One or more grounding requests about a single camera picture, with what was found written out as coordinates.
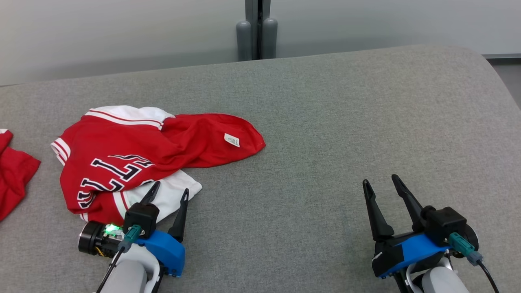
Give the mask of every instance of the robotic arm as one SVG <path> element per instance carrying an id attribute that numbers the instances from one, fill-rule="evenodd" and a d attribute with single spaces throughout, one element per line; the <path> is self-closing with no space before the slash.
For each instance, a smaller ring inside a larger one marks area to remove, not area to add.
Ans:
<path id="1" fill-rule="evenodd" d="M 113 259 L 96 293 L 157 293 L 164 275 L 181 276 L 189 190 L 185 189 L 174 224 L 165 233 L 156 231 L 159 209 L 152 204 L 159 185 L 154 183 L 141 202 L 129 208 L 123 227 L 96 221 L 84 226 L 79 251 Z"/>
<path id="2" fill-rule="evenodd" d="M 405 202 L 413 231 L 394 236 L 393 228 L 387 224 L 376 203 L 373 188 L 364 180 L 367 213 L 376 242 L 372 263 L 375 276 L 394 277 L 401 293 L 468 293 L 450 260 L 451 256 L 467 257 L 472 265 L 481 266 L 498 293 L 483 265 L 483 257 L 477 252 L 478 238 L 467 225 L 467 219 L 451 207 L 441 210 L 422 207 L 398 175 L 392 175 L 392 181 Z M 424 273 L 412 279 L 411 274 L 417 272 Z"/>

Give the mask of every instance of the white wall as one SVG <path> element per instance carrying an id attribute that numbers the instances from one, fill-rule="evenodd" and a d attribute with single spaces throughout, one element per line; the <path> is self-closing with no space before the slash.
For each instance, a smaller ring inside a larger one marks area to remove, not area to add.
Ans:
<path id="1" fill-rule="evenodd" d="M 271 0 L 277 57 L 419 43 L 521 53 L 520 0 Z"/>
<path id="2" fill-rule="evenodd" d="M 244 0 L 0 0 L 0 86 L 237 60 Z"/>

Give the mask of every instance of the gray post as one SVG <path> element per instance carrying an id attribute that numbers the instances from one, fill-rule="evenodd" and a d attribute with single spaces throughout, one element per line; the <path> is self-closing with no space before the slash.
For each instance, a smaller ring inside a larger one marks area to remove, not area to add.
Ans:
<path id="1" fill-rule="evenodd" d="M 237 23 L 237 55 L 239 61 L 253 60 L 252 25 L 246 21 Z"/>
<path id="2" fill-rule="evenodd" d="M 266 18 L 262 24 L 262 59 L 275 58 L 277 50 L 277 20 Z"/>

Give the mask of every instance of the green led light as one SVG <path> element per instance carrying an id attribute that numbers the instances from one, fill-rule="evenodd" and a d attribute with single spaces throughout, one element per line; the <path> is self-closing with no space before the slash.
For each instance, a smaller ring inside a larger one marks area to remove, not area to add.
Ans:
<path id="1" fill-rule="evenodd" d="M 107 227 L 105 227 L 105 233 L 110 233 L 112 231 L 115 231 L 115 230 L 119 230 L 121 229 L 120 227 L 116 226 L 116 225 L 107 225 Z"/>

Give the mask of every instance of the blue bracket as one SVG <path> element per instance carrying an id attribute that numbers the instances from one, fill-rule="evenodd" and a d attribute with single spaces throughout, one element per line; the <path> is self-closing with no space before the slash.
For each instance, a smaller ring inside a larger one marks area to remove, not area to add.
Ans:
<path id="1" fill-rule="evenodd" d="M 145 245 L 163 265 L 168 268 L 169 275 L 180 277 L 184 268 L 184 246 L 170 234 L 154 231 L 149 239 L 138 238 L 137 245 Z"/>
<path id="2" fill-rule="evenodd" d="M 438 247 L 432 241 L 430 241 L 424 234 L 416 235 L 406 239 L 399 245 L 402 246 L 403 251 L 403 262 L 393 266 L 385 273 L 378 276 L 379 278 L 385 278 L 392 273 L 395 273 L 402 268 L 408 267 L 409 265 L 424 260 L 428 257 L 433 256 L 436 253 L 444 252 L 450 249 L 450 246 Z"/>

